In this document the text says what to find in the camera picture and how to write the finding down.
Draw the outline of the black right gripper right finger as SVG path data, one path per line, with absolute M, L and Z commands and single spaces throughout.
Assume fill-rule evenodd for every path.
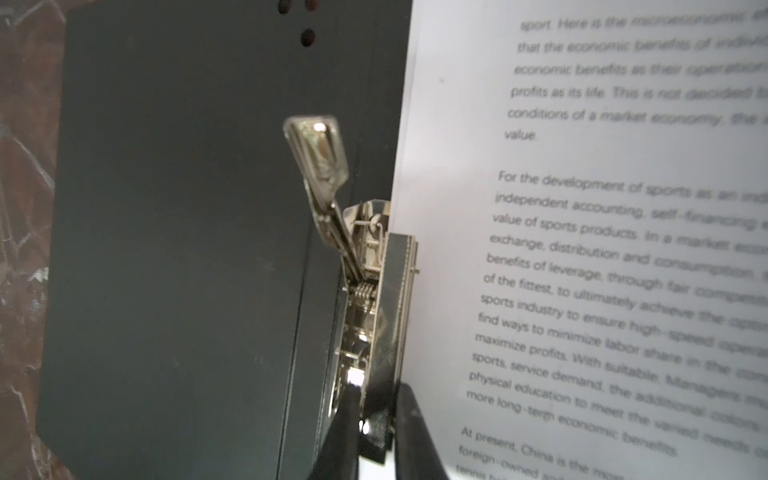
M 397 480 L 448 480 L 413 389 L 401 383 L 395 415 Z

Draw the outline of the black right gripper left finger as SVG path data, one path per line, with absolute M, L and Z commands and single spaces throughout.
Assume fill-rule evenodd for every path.
M 348 384 L 308 480 L 356 480 L 359 465 L 361 388 Z

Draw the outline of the silver folder clip mechanism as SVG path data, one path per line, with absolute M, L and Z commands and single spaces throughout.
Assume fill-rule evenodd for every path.
M 350 170 L 335 117 L 291 116 L 283 132 L 303 176 L 319 236 L 339 253 L 342 265 L 322 427 L 329 429 L 346 387 L 359 387 L 359 451 L 384 463 L 395 433 L 418 244 L 410 235 L 390 232 L 387 200 L 340 208 L 336 194 Z

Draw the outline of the black file folder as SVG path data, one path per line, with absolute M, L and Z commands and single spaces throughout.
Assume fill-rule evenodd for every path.
M 37 430 L 80 479 L 303 479 L 337 253 L 283 136 L 391 194 L 407 1 L 98 1 L 66 30 Z

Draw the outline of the printed paper corner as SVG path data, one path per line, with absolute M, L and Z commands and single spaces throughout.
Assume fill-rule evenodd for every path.
M 450 478 L 766 477 L 765 2 L 416 2 L 392 222 Z

